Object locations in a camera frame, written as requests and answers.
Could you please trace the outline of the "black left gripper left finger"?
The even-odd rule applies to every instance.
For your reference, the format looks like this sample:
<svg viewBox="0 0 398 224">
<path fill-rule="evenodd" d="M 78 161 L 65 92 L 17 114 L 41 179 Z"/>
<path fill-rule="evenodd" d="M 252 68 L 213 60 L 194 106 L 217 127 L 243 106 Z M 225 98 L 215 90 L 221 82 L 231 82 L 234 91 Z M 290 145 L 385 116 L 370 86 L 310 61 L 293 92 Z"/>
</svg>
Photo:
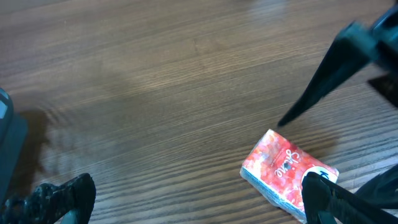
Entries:
<svg viewBox="0 0 398 224">
<path fill-rule="evenodd" d="M 87 224 L 96 199 L 95 183 L 88 173 L 61 184 L 44 183 L 26 197 L 14 196 L 1 209 L 1 223 Z"/>
</svg>

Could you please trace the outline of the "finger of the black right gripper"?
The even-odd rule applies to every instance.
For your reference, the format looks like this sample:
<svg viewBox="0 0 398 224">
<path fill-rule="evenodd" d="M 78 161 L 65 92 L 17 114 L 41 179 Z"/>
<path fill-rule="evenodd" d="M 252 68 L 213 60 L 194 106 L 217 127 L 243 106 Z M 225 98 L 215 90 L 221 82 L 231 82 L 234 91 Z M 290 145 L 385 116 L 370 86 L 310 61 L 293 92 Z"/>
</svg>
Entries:
<svg viewBox="0 0 398 224">
<path fill-rule="evenodd" d="M 377 208 L 397 209 L 397 165 L 366 182 L 354 194 Z"/>
</svg>

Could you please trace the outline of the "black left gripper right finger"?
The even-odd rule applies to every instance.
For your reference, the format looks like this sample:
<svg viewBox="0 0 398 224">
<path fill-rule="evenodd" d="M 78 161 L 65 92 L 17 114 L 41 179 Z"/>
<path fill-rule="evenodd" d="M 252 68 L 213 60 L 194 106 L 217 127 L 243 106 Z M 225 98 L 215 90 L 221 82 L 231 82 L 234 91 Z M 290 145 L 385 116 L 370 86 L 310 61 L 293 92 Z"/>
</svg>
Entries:
<svg viewBox="0 0 398 224">
<path fill-rule="evenodd" d="M 397 217 L 377 208 L 354 193 L 317 173 L 309 172 L 302 182 L 302 198 L 308 224 L 358 223 L 396 224 Z"/>
</svg>

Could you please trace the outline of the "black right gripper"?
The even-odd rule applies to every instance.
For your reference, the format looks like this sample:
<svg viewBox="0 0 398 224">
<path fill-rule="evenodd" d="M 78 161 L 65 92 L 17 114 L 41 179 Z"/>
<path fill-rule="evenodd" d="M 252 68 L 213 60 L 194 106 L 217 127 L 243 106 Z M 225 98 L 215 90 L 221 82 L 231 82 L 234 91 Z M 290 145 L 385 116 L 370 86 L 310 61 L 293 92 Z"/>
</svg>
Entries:
<svg viewBox="0 0 398 224">
<path fill-rule="evenodd" d="M 310 80 L 302 96 L 277 123 L 279 127 L 298 118 L 356 72 L 374 63 L 385 70 L 383 76 L 368 83 L 397 108 L 397 3 L 370 28 L 352 23 L 340 31 Z"/>
</svg>

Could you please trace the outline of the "red white small packet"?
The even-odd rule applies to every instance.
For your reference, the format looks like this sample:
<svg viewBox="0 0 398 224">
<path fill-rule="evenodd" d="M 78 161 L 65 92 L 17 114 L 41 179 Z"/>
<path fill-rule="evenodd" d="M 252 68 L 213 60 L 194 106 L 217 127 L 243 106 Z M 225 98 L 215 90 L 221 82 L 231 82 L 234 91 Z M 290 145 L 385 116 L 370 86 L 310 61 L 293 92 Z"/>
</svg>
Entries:
<svg viewBox="0 0 398 224">
<path fill-rule="evenodd" d="M 302 181 L 309 172 L 337 182 L 339 171 L 269 129 L 244 160 L 240 175 L 273 206 L 305 223 Z"/>
</svg>

